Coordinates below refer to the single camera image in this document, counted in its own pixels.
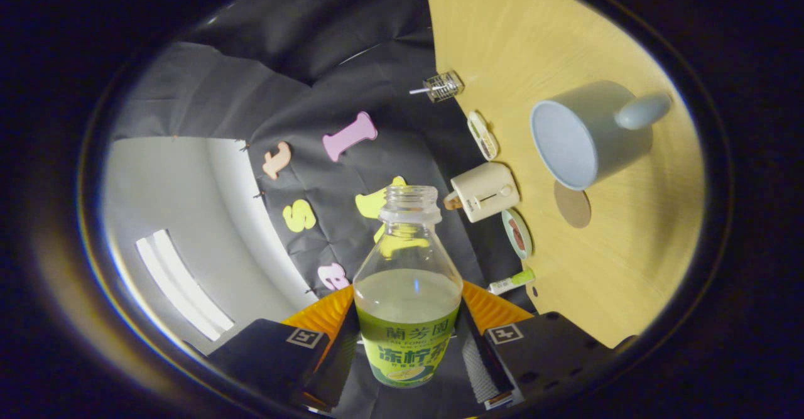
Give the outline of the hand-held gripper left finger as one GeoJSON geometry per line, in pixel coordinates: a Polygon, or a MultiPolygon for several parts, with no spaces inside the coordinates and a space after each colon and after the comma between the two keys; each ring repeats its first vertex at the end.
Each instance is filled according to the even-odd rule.
{"type": "Polygon", "coordinates": [[[207,358],[258,393],[333,410],[347,382],[359,334],[354,289],[348,286],[283,322],[256,319],[207,358]]]}

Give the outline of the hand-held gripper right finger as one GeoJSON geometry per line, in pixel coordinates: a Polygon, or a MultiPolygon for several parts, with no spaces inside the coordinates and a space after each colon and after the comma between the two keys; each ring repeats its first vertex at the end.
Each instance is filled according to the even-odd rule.
{"type": "Polygon", "coordinates": [[[529,313],[463,283],[460,353],[475,399],[488,410],[548,407],[579,396],[633,340],[609,347],[558,312],[529,313]]]}

